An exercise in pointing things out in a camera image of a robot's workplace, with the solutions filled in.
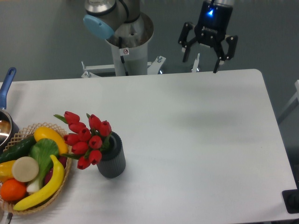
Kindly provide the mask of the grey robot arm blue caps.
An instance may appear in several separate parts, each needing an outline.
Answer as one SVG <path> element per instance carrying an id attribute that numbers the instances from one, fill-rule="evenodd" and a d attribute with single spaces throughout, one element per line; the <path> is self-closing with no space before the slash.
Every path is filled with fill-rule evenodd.
<path id="1" fill-rule="evenodd" d="M 178 43 L 188 60 L 191 46 L 199 43 L 213 48 L 217 61 L 213 72 L 234 57 L 238 37 L 226 34 L 233 12 L 232 0 L 205 0 L 197 24 L 185 22 Z M 148 43 L 154 34 L 150 17 L 140 11 L 138 0 L 87 0 L 85 27 L 111 47 L 117 76 L 160 74 L 165 58 L 148 62 Z"/>

